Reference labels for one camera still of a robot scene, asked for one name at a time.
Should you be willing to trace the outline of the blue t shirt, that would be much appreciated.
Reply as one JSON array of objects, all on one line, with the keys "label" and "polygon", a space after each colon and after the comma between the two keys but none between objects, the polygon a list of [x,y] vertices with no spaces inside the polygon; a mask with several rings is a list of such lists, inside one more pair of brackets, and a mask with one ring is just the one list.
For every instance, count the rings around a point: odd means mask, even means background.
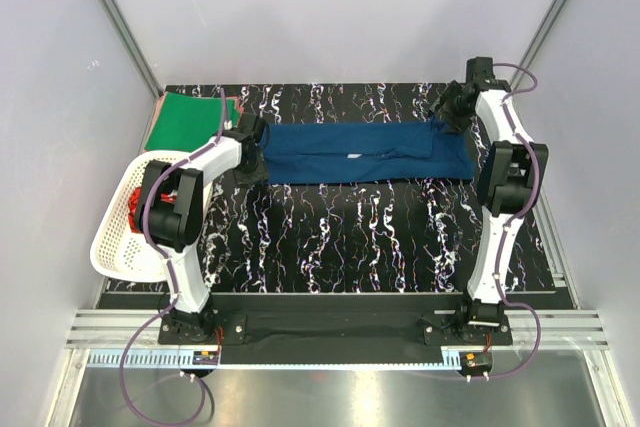
[{"label": "blue t shirt", "polygon": [[264,157],[271,184],[347,184],[399,179],[469,181],[466,139],[438,120],[277,124]]}]

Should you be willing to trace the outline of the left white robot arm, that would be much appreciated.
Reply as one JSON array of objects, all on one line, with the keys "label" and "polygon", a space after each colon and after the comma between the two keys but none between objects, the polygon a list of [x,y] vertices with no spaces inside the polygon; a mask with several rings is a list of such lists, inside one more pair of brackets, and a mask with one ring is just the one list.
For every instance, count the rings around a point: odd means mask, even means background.
[{"label": "left white robot arm", "polygon": [[216,319],[205,310],[210,299],[196,251],[204,224],[204,190],[230,172],[241,187],[268,180],[262,140],[268,123],[243,114],[202,147],[173,164],[152,160],[144,170],[134,223],[158,254],[170,291],[169,314],[196,343],[215,333]]}]

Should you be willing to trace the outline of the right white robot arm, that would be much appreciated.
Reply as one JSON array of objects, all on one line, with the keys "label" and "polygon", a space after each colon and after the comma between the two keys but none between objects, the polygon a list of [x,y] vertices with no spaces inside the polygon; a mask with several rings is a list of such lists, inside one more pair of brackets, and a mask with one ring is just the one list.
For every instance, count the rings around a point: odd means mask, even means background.
[{"label": "right white robot arm", "polygon": [[484,126],[491,146],[477,182],[482,207],[482,234],[472,275],[454,317],[454,331],[466,343],[476,343],[503,323],[505,283],[516,236],[536,204],[549,157],[548,147],[526,132],[513,107],[514,97],[533,91],[513,90],[495,76],[490,57],[471,58],[463,83],[451,81],[431,112],[452,134],[468,130],[474,119]]}]

